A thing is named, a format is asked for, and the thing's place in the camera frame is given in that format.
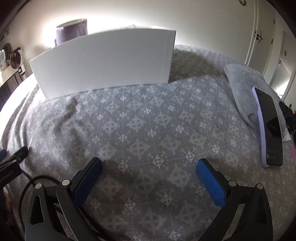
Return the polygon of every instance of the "silver screw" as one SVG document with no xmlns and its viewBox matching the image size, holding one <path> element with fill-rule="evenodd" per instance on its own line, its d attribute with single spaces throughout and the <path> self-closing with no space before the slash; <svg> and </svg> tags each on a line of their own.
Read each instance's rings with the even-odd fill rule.
<svg viewBox="0 0 296 241">
<path fill-rule="evenodd" d="M 67 186 L 69 185 L 69 183 L 70 183 L 70 180 L 66 179 L 66 180 L 63 180 L 62 185 Z"/>
<path fill-rule="evenodd" d="M 229 185 L 232 187 L 235 187 L 237 185 L 237 183 L 235 181 L 229 181 Z"/>
<path fill-rule="evenodd" d="M 39 189 L 41 187 L 42 187 L 42 184 L 41 183 L 37 183 L 36 186 L 35 186 L 36 189 Z"/>
<path fill-rule="evenodd" d="M 262 186 L 262 184 L 257 184 L 257 187 L 258 187 L 258 189 L 263 189 L 263 186 Z"/>
</svg>

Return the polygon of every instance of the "purple lampshade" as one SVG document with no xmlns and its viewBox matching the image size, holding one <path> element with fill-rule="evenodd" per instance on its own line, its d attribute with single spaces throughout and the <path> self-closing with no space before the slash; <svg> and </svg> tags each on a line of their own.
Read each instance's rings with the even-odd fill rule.
<svg viewBox="0 0 296 241">
<path fill-rule="evenodd" d="M 79 36 L 87 35 L 87 19 L 76 19 L 56 28 L 57 45 Z"/>
</svg>

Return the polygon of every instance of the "bed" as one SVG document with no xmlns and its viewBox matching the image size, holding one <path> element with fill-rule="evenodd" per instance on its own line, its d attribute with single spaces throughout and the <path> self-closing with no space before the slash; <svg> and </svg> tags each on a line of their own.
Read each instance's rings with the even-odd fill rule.
<svg viewBox="0 0 296 241">
<path fill-rule="evenodd" d="M 94 156 L 104 160 L 85 208 L 119 240 L 134 241 L 202 236 L 219 212 L 195 173 L 196 161 L 207 158 L 228 180 L 264 185 L 277 240 L 296 214 L 294 146 L 283 143 L 282 168 L 261 166 L 260 134 L 239 115 L 223 70 L 230 63 L 236 61 L 176 45 L 169 84 L 50 101 L 32 75 L 0 112 L 0 148 L 13 153 L 30 147 L 21 168 L 58 180 L 71 179 Z M 21 175 L 8 185 L 16 219 L 27 182 Z"/>
</svg>

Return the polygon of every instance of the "smartphone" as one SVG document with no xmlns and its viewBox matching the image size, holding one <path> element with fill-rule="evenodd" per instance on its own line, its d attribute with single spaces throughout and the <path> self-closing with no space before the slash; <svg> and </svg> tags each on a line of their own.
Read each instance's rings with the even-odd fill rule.
<svg viewBox="0 0 296 241">
<path fill-rule="evenodd" d="M 264 168 L 283 165 L 283 143 L 276 107 L 271 96 L 252 88 L 258 105 L 258 119 L 261 137 L 261 165 Z"/>
</svg>

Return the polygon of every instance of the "phone screen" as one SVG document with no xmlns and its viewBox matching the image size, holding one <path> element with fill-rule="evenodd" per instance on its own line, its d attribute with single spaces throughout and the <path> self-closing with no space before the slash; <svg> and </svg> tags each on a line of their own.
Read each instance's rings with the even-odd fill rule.
<svg viewBox="0 0 296 241">
<path fill-rule="evenodd" d="M 283 164 L 283 145 L 281 128 L 273 99 L 266 93 L 256 89 L 263 116 L 266 138 L 266 164 L 278 167 Z"/>
</svg>

